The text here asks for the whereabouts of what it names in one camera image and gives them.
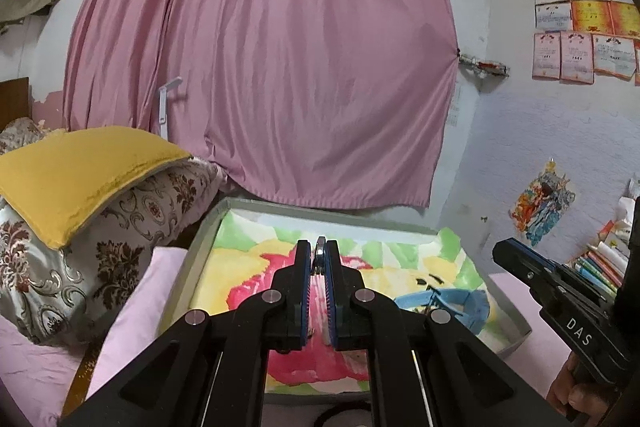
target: curtain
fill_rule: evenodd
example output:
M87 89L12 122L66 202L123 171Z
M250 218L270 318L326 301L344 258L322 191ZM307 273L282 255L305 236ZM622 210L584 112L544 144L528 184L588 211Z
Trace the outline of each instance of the curtain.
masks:
M428 206L457 71L449 0L85 0L71 129L157 130L267 200Z

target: silver rivet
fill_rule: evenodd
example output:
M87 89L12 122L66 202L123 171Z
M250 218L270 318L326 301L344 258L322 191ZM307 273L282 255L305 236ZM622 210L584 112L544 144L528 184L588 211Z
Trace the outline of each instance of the silver rivet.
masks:
M191 326L202 324L206 318L207 314L202 310L189 310L184 316L184 320Z
M438 308L431 312L431 320L436 324L446 324L451 320L451 315L446 310Z
M376 294L369 288L360 288L356 290L356 299L360 302L371 302L376 298Z
M278 302L280 299L282 299L282 293L280 293L278 290L267 290L262 294L262 300L268 302L269 304Z

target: yellow fabric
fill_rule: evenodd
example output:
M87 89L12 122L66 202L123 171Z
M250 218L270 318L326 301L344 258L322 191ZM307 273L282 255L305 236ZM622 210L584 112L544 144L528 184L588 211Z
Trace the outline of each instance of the yellow fabric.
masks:
M155 134L100 127L0 156L0 194L49 248L61 248L114 195L189 153Z

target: black cord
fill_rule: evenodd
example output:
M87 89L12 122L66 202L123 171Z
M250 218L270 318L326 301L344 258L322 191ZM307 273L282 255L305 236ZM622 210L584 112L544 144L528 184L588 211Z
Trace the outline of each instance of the black cord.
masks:
M369 411L371 412L371 404L363 400L340 403L331 409L324 411L316 421L314 427L323 427L327 420L338 416L345 411Z

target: wooden headboard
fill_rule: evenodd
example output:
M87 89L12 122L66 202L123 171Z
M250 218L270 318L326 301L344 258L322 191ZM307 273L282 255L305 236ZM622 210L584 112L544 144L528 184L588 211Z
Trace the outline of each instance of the wooden headboard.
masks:
M0 82L0 131L16 118L29 115L29 79Z

